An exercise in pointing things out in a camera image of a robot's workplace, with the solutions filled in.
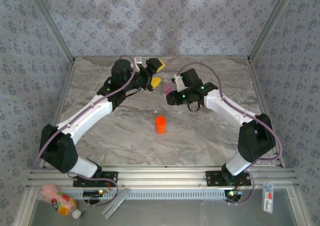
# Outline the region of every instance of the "metal extrusion bar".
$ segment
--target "metal extrusion bar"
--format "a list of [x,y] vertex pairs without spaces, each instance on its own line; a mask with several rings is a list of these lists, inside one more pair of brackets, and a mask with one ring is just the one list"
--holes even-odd
[[[71,80],[74,75],[75,69],[76,69],[75,64],[72,62],[69,67],[68,73],[66,75],[64,86],[63,86],[62,92],[61,92],[61,97],[60,97],[56,112],[54,114],[54,118],[53,118],[53,122],[52,122],[53,125],[57,125],[60,122],[62,110],[65,105],[65,101],[66,101],[66,98],[68,95],[69,87],[70,87]],[[39,161],[39,167],[42,168],[45,164],[46,164],[46,162],[43,159],[41,159]]]
[[263,29],[261,30],[257,40],[255,41],[251,53],[250,53],[250,63],[253,63],[257,56],[259,55],[260,51],[264,47],[269,35],[271,34],[272,30],[274,29],[278,19],[280,18],[281,14],[285,10],[289,0],[277,0],[275,6],[273,7],[271,13],[269,14],[266,23],[264,24]]
[[123,201],[129,196],[130,190],[124,188],[114,200],[112,200],[101,212],[106,219],[109,219],[111,215],[117,210],[117,208],[123,203]]
[[16,212],[16,216],[13,222],[14,226],[27,226],[32,220],[32,215],[34,211],[34,205],[37,200],[38,190],[31,189],[25,190],[19,207]]
[[286,191],[288,193],[296,223],[298,225],[312,226],[313,224],[302,196],[301,189],[288,188]]
[[[131,190],[186,190],[220,189],[230,190],[231,186],[207,187],[204,179],[206,171],[218,171],[220,167],[210,166],[108,166],[103,171],[117,171],[120,189]],[[259,189],[265,181],[272,181],[275,188],[288,189],[297,187],[298,181],[294,169],[280,167],[253,167],[254,187]],[[39,189],[45,183],[56,184],[61,190],[70,189],[73,179],[57,170],[33,170],[29,175],[27,187]],[[100,190],[98,187],[83,189]]]
[[[249,68],[250,76],[251,76],[251,79],[252,79],[253,87],[254,87],[254,90],[255,90],[255,94],[256,94],[256,96],[258,98],[258,102],[259,102],[259,105],[260,105],[260,110],[261,110],[262,113],[270,115],[269,109],[267,107],[267,103],[266,103],[264,95],[262,93],[261,85],[260,85],[260,83],[258,81],[258,76],[257,76],[256,69],[250,62],[248,62],[248,68]],[[276,150],[279,152],[278,143],[276,144]],[[275,150],[275,148],[273,148],[272,152],[273,153],[277,153],[276,150]],[[286,167],[283,157],[280,157],[278,161],[280,162],[280,165],[282,167]]]
[[58,29],[58,26],[56,25],[54,19],[52,18],[50,11],[44,2],[44,0],[32,0],[37,7],[40,15],[42,16],[42,19],[45,21],[45,24],[47,25],[48,29],[51,31],[53,38],[59,45],[61,51],[65,55],[65,57],[72,62],[73,56],[72,53],[64,40],[64,37],[62,36],[61,32]]

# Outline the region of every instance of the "orange cup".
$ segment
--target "orange cup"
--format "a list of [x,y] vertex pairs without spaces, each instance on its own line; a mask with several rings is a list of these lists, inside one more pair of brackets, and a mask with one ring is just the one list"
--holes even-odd
[[164,134],[166,132],[166,118],[158,116],[155,118],[155,131],[158,134]]

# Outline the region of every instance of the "wall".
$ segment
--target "wall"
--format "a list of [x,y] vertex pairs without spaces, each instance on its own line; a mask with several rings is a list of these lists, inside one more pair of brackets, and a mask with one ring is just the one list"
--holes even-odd
[[0,225],[11,225],[69,61],[31,0],[0,0]]
[[276,0],[45,2],[74,56],[246,56]]
[[290,0],[254,62],[312,221],[320,224],[320,0]]

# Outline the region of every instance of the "pink bottle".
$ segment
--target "pink bottle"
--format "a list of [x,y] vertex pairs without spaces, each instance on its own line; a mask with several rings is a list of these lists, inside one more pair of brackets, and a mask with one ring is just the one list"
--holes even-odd
[[76,201],[68,195],[59,192],[54,184],[44,184],[40,188],[38,195],[43,201],[52,204],[60,215],[72,216],[75,219],[81,215],[81,212],[77,209]]

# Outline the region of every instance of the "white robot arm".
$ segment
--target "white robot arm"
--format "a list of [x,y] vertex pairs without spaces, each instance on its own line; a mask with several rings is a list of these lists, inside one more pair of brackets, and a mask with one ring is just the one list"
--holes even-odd
[[[256,118],[272,128],[270,118],[266,114],[256,115],[242,108],[224,94],[222,99],[218,87],[211,82],[203,84],[193,68],[175,75],[172,81],[176,84],[177,90],[166,96],[169,105],[189,105],[197,102],[199,107],[202,105],[215,111],[236,129],[239,129],[237,151],[233,158],[222,166],[222,175],[227,182],[234,179],[258,158],[275,147],[276,143],[273,135],[252,119]],[[243,113],[239,113],[229,106],[225,100]]]
[[72,117],[57,126],[46,125],[41,134],[40,157],[62,173],[72,172],[92,178],[101,167],[77,154],[75,145],[82,135],[102,117],[110,114],[125,99],[131,90],[155,89],[161,78],[153,77],[165,64],[158,58],[149,58],[146,67],[128,60],[117,60],[109,77],[97,95]]

